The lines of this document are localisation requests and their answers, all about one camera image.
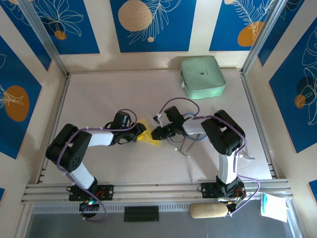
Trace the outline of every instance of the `white line drawing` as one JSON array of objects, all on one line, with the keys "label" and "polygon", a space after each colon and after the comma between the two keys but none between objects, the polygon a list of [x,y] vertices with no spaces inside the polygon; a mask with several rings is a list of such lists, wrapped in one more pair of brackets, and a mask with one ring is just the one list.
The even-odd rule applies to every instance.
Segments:
[{"label": "white line drawing", "polygon": [[264,3],[262,0],[260,6],[256,8],[253,0],[225,0],[226,4],[232,4],[236,7],[236,12],[245,22],[244,24],[252,29],[253,40],[257,37],[260,29],[261,20],[268,14],[275,0],[268,0]]},{"label": "white line drawing", "polygon": [[10,0],[1,0],[3,4],[10,10],[12,15],[22,21],[26,25],[30,25],[28,20],[25,18],[24,14],[22,13],[20,7],[15,3],[15,1],[10,1]]},{"label": "white line drawing", "polygon": [[307,85],[297,95],[295,105],[300,109],[308,106],[308,125],[315,125],[317,123],[317,27],[307,41],[302,64],[305,66]]},{"label": "white line drawing", "polygon": [[[6,55],[0,54],[0,69],[3,67],[5,63]],[[0,109],[4,107],[5,104],[8,106],[10,103],[17,103],[20,105],[23,105],[23,102],[21,102],[23,96],[21,97],[14,97],[10,94],[8,94],[0,85]]]},{"label": "white line drawing", "polygon": [[302,1],[303,0],[288,0],[279,16],[285,20],[286,12],[296,11]]},{"label": "white line drawing", "polygon": [[[131,41],[129,44],[131,45],[140,39],[142,41],[145,41],[147,39],[148,42],[153,42],[160,31],[164,30],[164,25],[168,26],[169,24],[167,13],[176,9],[180,5],[181,1],[182,0],[177,0],[177,3],[175,5],[172,5],[172,2],[174,2],[174,0],[145,0],[144,2],[142,2],[150,10],[152,19],[150,19],[150,24],[145,29],[140,31],[130,31],[130,35],[128,36],[128,38],[131,38]],[[148,10],[143,9],[140,13],[146,14],[145,11]]]},{"label": "white line drawing", "polygon": [[[29,25],[18,5],[9,0],[1,0],[10,9],[13,16]],[[66,32],[81,36],[82,32],[76,23],[84,19],[84,15],[69,10],[68,0],[33,0],[30,2],[41,19],[49,35],[59,40],[66,39]]]}]

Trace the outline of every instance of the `blue cable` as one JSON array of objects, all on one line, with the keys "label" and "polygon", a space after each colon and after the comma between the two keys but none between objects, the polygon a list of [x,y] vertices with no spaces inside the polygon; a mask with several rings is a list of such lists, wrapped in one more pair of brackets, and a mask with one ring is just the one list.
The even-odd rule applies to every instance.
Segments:
[{"label": "blue cable", "polygon": [[[185,113],[185,114],[183,115],[183,117],[188,116],[188,115],[193,116],[194,114],[193,114],[193,113]],[[192,138],[190,135],[188,135],[187,137],[188,137],[189,139],[191,139],[191,140],[200,141],[200,140],[205,139],[206,136],[207,136],[207,135],[205,135],[203,138],[198,138],[198,139]]]}]

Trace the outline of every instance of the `black bracket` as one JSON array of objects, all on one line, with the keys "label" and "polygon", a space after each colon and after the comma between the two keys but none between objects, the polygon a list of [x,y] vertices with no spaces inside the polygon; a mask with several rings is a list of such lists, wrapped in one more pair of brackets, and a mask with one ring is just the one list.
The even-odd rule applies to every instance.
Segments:
[{"label": "black bracket", "polygon": [[[85,193],[77,186],[71,186],[66,189],[69,192],[69,201],[86,201],[90,199],[90,195]],[[112,201],[113,185],[97,185],[95,196],[101,201]]]},{"label": "black bracket", "polygon": [[203,198],[242,197],[243,193],[239,191],[245,191],[243,182],[238,182],[232,191],[227,194],[224,194],[221,189],[219,189],[219,183],[217,182],[204,182],[199,186],[199,192],[202,193]]}]

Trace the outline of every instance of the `yellow object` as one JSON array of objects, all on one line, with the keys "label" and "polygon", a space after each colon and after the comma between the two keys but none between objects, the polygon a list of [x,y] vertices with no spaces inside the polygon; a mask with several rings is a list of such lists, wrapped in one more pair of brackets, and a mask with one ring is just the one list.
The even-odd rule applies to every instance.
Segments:
[{"label": "yellow object", "polygon": [[153,144],[153,145],[160,146],[160,142],[159,141],[152,139],[151,130],[150,130],[150,127],[149,127],[147,121],[144,118],[142,118],[138,122],[142,123],[147,130],[144,131],[141,135],[139,135],[137,140],[138,141],[144,141],[144,142],[147,142],[147,143],[150,143],[150,144]]}]

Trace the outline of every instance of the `metal bar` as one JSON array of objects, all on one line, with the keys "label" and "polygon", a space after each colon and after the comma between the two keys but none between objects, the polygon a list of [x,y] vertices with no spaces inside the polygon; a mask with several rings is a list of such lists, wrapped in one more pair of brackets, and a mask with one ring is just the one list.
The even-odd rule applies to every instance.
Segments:
[{"label": "metal bar", "polygon": [[13,237],[25,238],[31,220],[33,205],[23,205],[17,229]]},{"label": "metal bar", "polygon": [[248,99],[248,102],[250,105],[250,109],[251,109],[251,112],[253,115],[254,122],[255,122],[257,130],[258,130],[258,134],[259,134],[260,141],[261,141],[261,144],[262,144],[262,147],[264,150],[264,154],[266,156],[266,160],[268,162],[271,162],[275,176],[278,178],[278,173],[275,170],[274,161],[271,157],[271,149],[270,149],[269,143],[267,141],[267,138],[266,138],[266,135],[264,132],[264,126],[263,126],[263,123],[262,123],[261,118],[260,118],[259,110],[258,110],[256,104],[254,103],[254,97],[251,93],[250,86],[248,83],[248,78],[247,78],[246,74],[241,74],[241,80],[242,80],[242,84],[243,84],[244,90],[245,90],[246,95],[247,95],[247,99]]},{"label": "metal bar", "polygon": [[288,207],[287,222],[289,224],[293,237],[296,237],[296,238],[308,237],[303,221],[299,217],[299,212],[297,210],[295,201],[293,199],[287,199],[286,205]]},{"label": "metal bar", "polygon": [[45,50],[51,57],[51,59],[55,62],[59,71],[67,76],[67,69],[62,63],[59,53],[51,40],[49,34],[47,33],[45,27],[43,26],[39,16],[37,15],[35,9],[33,8],[32,4],[28,0],[17,0],[17,3],[25,15],[25,18],[30,23],[33,31],[35,32],[36,36],[41,41],[42,45],[44,46]]},{"label": "metal bar", "polygon": [[[266,192],[279,197],[292,197],[292,191],[285,179],[261,180],[260,192]],[[198,186],[202,181],[179,184],[114,184],[113,201],[205,201]],[[244,181],[246,193],[252,194],[258,188],[253,181]],[[66,188],[69,184],[33,184],[28,185],[22,197],[22,204],[71,203]]]},{"label": "metal bar", "polygon": [[[59,122],[60,114],[61,114],[61,111],[62,111],[62,108],[63,108],[63,105],[64,105],[64,101],[65,101],[65,98],[66,98],[66,94],[67,94],[69,81],[70,81],[70,77],[68,77],[66,79],[65,83],[64,83],[63,91],[62,91],[62,93],[60,95],[60,98],[59,98],[59,101],[58,101],[57,110],[56,110],[56,113],[55,113],[55,117],[54,117],[53,125],[52,125],[52,128],[51,128],[51,132],[50,132],[50,135],[49,135],[49,139],[48,139],[47,144],[46,144],[46,148],[49,146],[49,144],[53,141],[53,139],[55,137],[55,133],[56,133],[56,130],[57,130],[57,125],[58,125],[58,122]],[[41,166],[40,166],[39,171],[38,171],[37,176],[36,176],[36,183],[40,182],[41,175],[43,175],[42,174],[43,168],[47,166],[47,163],[48,163],[48,160],[45,157],[45,154],[43,154],[42,161],[41,161]]]},{"label": "metal bar", "polygon": [[258,57],[258,54],[265,43],[268,35],[270,34],[274,24],[276,23],[280,13],[282,12],[285,4],[288,0],[275,0],[274,6],[270,10],[256,40],[254,41],[251,50],[244,62],[241,71],[243,74],[247,74],[254,62],[254,60]]}]

